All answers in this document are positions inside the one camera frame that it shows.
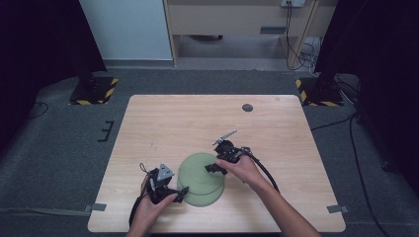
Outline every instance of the black curtain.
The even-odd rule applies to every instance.
[[[357,75],[357,110],[419,196],[419,1],[339,0],[315,71]]]
[[[0,152],[22,126],[38,91],[106,71],[75,0],[0,0]]]

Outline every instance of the power outlet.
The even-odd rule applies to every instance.
[[[283,0],[281,3],[282,7],[289,7],[289,2],[293,7],[301,8],[304,6],[305,0]]]

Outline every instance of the wire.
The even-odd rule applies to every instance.
[[[347,121],[347,120],[351,119],[351,117],[352,117],[353,115],[354,115],[354,114],[350,115],[349,117],[347,117],[347,118],[345,118],[345,119],[343,119],[343,120],[333,121],[333,122],[331,122],[331,123],[329,123],[329,124],[326,124],[326,125],[321,125],[321,126],[318,126],[318,127],[312,128],[312,129],[311,129],[311,131],[317,130],[317,129],[319,129],[319,128],[323,128],[323,127],[327,127],[327,126],[332,126],[332,125],[337,125],[337,124],[339,124],[339,123],[345,122],[345,121]]]
[[[351,143],[352,143],[352,148],[353,148],[353,150],[354,150],[355,162],[356,162],[356,164],[357,164],[358,175],[360,176],[361,186],[362,186],[362,188],[363,188],[364,197],[366,198],[367,207],[368,207],[368,210],[370,211],[370,215],[371,215],[371,217],[373,218],[374,222],[376,223],[376,225],[377,225],[378,229],[381,231],[381,233],[382,233],[384,236],[389,237],[389,235],[387,234],[387,232],[385,232],[385,230],[382,228],[381,224],[378,222],[378,220],[377,220],[377,218],[376,218],[376,215],[375,215],[375,214],[374,214],[374,212],[373,212],[373,209],[372,209],[372,207],[371,207],[371,203],[370,203],[370,198],[369,198],[368,193],[367,193],[366,185],[365,185],[365,183],[364,183],[363,173],[361,172],[361,168],[360,168],[360,161],[359,161],[359,159],[358,159],[357,148],[356,148],[356,146],[355,146],[355,142],[354,142],[354,135],[353,135],[353,132],[352,132],[352,120],[354,119],[354,117],[355,117],[356,115],[357,115],[357,114],[353,114],[353,115],[351,116],[351,120],[349,121],[349,133],[350,133],[350,135],[351,135]]]
[[[290,29],[290,25],[291,25],[291,17],[293,15],[293,3],[292,3],[292,1],[287,1],[287,5],[288,5],[288,10],[287,10],[287,30],[286,30],[286,38],[287,38],[287,68],[288,68],[288,70],[294,71],[294,70],[300,69],[304,65],[304,63],[301,62],[301,60],[299,59],[298,55],[293,50],[293,47],[290,45],[289,29]],[[298,62],[300,64],[299,67],[290,67],[290,65],[289,65],[290,50],[293,52],[293,54],[298,59]]]
[[[259,159],[257,159],[253,155],[253,153],[250,150],[250,148],[245,148],[245,154],[248,155],[250,158],[252,158],[252,160],[261,168],[261,170],[266,174],[266,176],[268,177],[268,179],[271,181],[272,186],[274,187],[274,189],[277,190],[278,192],[280,192],[280,189],[278,188],[277,183],[274,180],[274,177],[272,177],[272,175],[265,168],[265,166],[262,165],[262,163],[259,161]]]

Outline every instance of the wooden table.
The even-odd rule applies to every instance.
[[[252,112],[242,106],[250,104]],[[88,228],[127,232],[128,217],[147,170],[167,165],[175,174],[191,154],[215,155],[220,136],[236,147],[249,146],[276,180],[282,195],[321,232],[345,229],[342,214],[329,213],[337,201],[296,96],[138,95],[132,96],[100,187]],[[169,188],[176,189],[177,175]],[[234,175],[225,177],[220,199],[207,207],[171,204],[151,229],[154,233],[279,232],[250,188]]]

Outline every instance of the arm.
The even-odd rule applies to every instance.
[[[286,236],[320,236],[317,230],[262,176],[250,157],[241,156],[236,164],[217,159],[215,164],[230,171],[250,186]]]
[[[144,188],[147,177],[142,181],[141,189]],[[160,213],[176,198],[176,194],[166,197],[158,204],[153,204],[149,196],[142,198],[135,211],[131,227],[126,237],[143,237],[154,225]]]

